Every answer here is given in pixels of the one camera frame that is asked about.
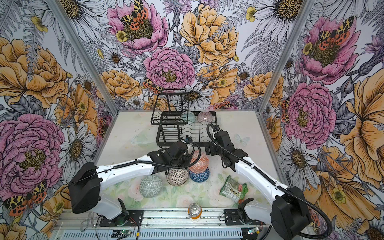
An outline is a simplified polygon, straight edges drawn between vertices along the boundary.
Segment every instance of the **green snack bag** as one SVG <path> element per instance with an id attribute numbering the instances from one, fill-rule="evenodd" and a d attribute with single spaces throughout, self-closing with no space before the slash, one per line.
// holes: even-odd
<path id="1" fill-rule="evenodd" d="M 231 178 L 229 175 L 225 181 L 224 186 L 220 190 L 220 195 L 232 199 L 237 203 L 244 201 L 245 194 L 248 192 L 247 184 L 240 184 Z"/>

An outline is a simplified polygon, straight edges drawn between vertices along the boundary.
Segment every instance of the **dish rack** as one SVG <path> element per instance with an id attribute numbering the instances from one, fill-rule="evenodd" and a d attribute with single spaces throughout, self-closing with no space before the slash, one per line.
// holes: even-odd
<path id="1" fill-rule="evenodd" d="M 200 123 L 197 116 L 201 111 L 190 111 L 189 104 L 186 100 L 188 93 L 159 93 L 155 101 L 151 124 L 159 125 L 156 135 L 156 143 L 159 147 L 169 147 L 178 140 L 183 140 L 189 136 L 200 147 L 209 149 L 211 139 L 207 134 L 207 124 Z M 188 114 L 193 113 L 196 120 L 188 123 Z M 212 124 L 217 125 L 216 112 L 211 111 L 213 120 Z"/>

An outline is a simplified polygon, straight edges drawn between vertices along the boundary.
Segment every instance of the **black mounting plate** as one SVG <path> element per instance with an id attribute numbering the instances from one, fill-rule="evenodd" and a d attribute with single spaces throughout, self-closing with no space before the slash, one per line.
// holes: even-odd
<path id="1" fill-rule="evenodd" d="M 227 226 L 235 226 L 235 225 L 244 225 L 240 221 L 240 217 L 237 213 L 237 209 L 224 209 L 224 218 L 225 218 L 225 224 Z M 252 220 L 251 224 L 249 225 L 261 225 L 262 222 L 258 220 Z"/>
<path id="2" fill-rule="evenodd" d="M 141 221 L 143 220 L 144 210 L 127 210 L 128 216 L 134 220 L 135 227 L 141 226 Z M 109 221 L 108 219 L 101 219 L 101 227 L 116 227 L 114 222 Z M 127 221 L 122 227 L 133 227 L 131 221 Z"/>

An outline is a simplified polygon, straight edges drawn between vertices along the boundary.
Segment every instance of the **metal post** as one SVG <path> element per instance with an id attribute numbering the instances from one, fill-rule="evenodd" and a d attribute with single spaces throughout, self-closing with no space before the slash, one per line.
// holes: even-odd
<path id="1" fill-rule="evenodd" d="M 272 93 L 273 89 L 275 88 L 277 82 L 279 81 L 279 77 L 281 75 L 281 71 L 284 68 L 285 63 L 288 60 L 288 57 L 290 55 L 290 51 L 292 50 L 293 46 L 296 44 L 296 40 L 300 32 L 302 31 L 305 22 L 307 21 L 307 18 L 309 16 L 309 13 L 312 10 L 314 4 L 314 0 L 304 0 L 300 11 L 297 15 L 296 21 L 294 23 L 292 32 L 290 33 L 289 37 L 287 38 L 287 41 L 285 42 L 285 46 L 283 48 L 282 53 L 280 54 L 279 60 L 277 61 L 276 67 L 273 70 L 273 74 L 271 77 L 271 81 L 269 82 L 265 93 L 262 97 L 262 102 L 260 103 L 257 111 L 259 114 L 263 112 L 263 110 L 266 107 L 266 104 L 268 103 Z"/>
<path id="2" fill-rule="evenodd" d="M 101 80 L 101 76 L 93 64 L 91 57 L 88 55 L 88 52 L 85 49 L 79 35 L 74 31 L 74 26 L 61 5 L 60 0 L 48 0 L 46 3 L 53 12 L 56 20 L 60 23 L 60 27 L 63 28 L 66 36 L 68 37 L 67 40 L 72 44 L 73 48 L 89 71 L 91 78 L 96 82 L 100 93 L 111 110 L 112 116 L 115 117 L 118 113 L 117 106 L 106 89 L 104 82 Z"/>

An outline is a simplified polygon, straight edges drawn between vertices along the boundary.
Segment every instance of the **can lid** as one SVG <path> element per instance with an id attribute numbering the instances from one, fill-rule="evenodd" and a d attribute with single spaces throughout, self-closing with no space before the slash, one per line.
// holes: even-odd
<path id="1" fill-rule="evenodd" d="M 188 208 L 188 216 L 192 219 L 197 219 L 201 216 L 201 207 L 198 203 L 192 203 Z"/>

